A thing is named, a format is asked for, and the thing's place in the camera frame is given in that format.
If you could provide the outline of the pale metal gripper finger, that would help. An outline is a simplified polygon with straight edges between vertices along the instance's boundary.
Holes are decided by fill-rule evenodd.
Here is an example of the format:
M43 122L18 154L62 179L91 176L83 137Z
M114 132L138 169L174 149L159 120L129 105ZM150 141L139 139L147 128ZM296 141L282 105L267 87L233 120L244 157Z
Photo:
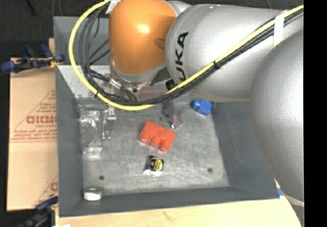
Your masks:
M101 112L101 137L102 140L111 139L111 135L116 122L114 109L106 109Z

